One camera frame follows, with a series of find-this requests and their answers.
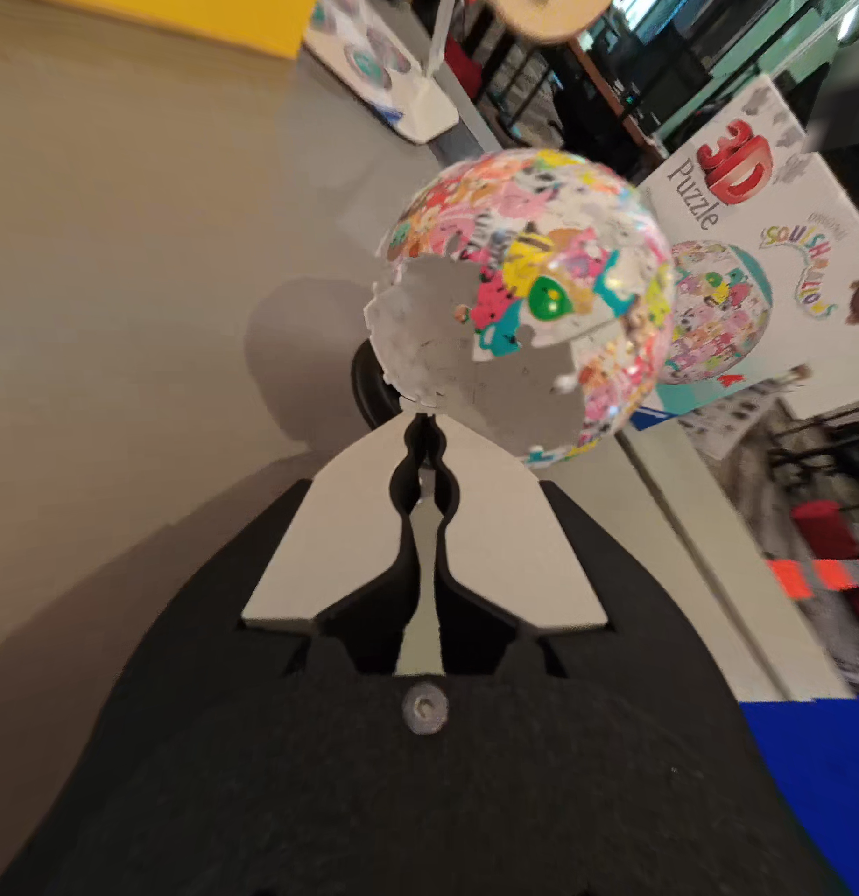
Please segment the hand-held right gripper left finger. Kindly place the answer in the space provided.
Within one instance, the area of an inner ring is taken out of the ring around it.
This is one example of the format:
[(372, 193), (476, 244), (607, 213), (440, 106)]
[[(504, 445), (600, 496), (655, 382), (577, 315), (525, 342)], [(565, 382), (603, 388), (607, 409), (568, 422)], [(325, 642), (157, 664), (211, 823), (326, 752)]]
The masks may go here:
[(420, 599), (421, 464), (422, 416), (404, 413), (330, 460), (306, 484), (244, 626), (333, 638), (360, 673), (392, 676)]

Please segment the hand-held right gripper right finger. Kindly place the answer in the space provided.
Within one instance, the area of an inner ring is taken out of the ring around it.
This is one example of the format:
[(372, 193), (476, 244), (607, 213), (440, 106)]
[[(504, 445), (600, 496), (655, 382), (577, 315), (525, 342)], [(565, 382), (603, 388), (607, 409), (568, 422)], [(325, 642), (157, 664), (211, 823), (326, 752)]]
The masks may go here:
[(603, 630), (608, 617), (542, 482), (446, 415), (431, 418), (435, 604), (446, 674), (487, 676), (520, 640)]

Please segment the colourful puzzle ball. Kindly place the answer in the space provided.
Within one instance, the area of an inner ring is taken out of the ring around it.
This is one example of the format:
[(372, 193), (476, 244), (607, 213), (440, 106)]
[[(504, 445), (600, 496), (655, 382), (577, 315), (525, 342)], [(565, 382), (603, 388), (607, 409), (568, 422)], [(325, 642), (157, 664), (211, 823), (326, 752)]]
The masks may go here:
[(386, 381), (543, 469), (620, 431), (669, 353), (670, 243), (638, 188), (567, 151), (443, 169), (379, 246), (364, 309)]

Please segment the yellow plastic bin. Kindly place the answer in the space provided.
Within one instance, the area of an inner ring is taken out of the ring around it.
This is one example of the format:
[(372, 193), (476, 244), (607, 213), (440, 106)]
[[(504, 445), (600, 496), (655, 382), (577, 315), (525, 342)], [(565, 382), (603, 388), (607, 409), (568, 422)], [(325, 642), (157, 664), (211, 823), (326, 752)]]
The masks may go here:
[(294, 59), (315, 1), (55, 1), (55, 5), (223, 46)]

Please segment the black ball stand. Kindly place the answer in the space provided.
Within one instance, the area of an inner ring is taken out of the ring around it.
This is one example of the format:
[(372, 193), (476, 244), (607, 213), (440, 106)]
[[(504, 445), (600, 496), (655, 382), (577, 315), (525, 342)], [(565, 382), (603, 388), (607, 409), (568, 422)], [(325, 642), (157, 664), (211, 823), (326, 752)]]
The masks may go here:
[(350, 378), (356, 407), (370, 430), (401, 414), (401, 394), (386, 381), (369, 340), (356, 349)]

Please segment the printed puzzle box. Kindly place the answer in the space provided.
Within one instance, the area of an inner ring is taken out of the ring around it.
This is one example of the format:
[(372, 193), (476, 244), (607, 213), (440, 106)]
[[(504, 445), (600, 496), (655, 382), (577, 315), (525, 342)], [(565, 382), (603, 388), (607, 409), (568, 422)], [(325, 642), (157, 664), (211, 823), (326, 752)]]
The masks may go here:
[(859, 346), (859, 211), (768, 75), (638, 185), (676, 297), (642, 431)]

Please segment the orange traffic cone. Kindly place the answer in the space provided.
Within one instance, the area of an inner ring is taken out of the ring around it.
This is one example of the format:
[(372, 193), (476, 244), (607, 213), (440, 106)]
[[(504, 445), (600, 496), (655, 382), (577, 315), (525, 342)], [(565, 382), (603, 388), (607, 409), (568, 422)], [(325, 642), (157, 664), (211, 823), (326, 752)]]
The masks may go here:
[(767, 565), (785, 596), (794, 601), (859, 588), (859, 559), (769, 559)]

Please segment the white stand base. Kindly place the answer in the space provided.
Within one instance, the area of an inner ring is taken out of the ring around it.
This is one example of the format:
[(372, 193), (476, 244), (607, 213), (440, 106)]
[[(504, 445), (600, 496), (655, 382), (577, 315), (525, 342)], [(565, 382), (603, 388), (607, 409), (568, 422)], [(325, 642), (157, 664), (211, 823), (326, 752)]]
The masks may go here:
[(436, 140), (460, 121), (456, 104), (437, 80), (437, 74), (445, 67), (446, 39), (455, 5), (454, 1), (438, 2), (429, 31), (410, 7), (401, 10), (398, 20), (401, 39), (416, 62), (416, 73), (409, 76), (404, 88), (404, 115), (398, 128), (404, 139), (418, 146)]

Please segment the white printed sheet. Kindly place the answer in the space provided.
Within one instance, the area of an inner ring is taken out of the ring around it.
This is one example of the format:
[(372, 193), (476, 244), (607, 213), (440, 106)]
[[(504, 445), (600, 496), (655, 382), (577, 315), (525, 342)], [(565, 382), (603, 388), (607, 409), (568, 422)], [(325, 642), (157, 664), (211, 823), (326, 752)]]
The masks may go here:
[(418, 63), (369, 2), (317, 1), (303, 44), (392, 126), (404, 118)]

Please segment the round wooden table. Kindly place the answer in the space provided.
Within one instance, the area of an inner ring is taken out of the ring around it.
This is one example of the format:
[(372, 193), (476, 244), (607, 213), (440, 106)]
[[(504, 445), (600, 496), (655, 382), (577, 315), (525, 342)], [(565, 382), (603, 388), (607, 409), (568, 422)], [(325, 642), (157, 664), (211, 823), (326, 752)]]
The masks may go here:
[(593, 26), (611, 1), (487, 1), (496, 17), (516, 36), (536, 45), (575, 38)]

